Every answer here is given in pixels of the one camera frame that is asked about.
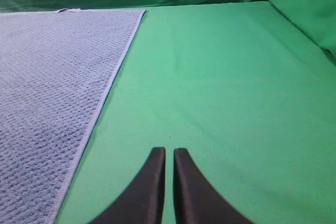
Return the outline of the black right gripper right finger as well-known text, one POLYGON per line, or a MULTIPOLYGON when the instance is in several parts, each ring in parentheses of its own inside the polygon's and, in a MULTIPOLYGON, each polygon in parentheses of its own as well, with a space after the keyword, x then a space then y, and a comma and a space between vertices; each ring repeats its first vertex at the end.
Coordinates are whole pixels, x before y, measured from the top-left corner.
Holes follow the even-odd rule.
POLYGON ((251 223, 208 182, 186 148, 174 150, 176 223, 251 223))

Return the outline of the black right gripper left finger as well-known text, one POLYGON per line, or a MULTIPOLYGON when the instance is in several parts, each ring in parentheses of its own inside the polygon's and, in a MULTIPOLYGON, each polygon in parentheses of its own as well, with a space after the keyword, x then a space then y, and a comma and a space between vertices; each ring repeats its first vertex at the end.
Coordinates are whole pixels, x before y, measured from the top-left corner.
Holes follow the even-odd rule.
POLYGON ((165 148, 151 149, 127 188, 91 223, 161 223, 165 198, 165 148))

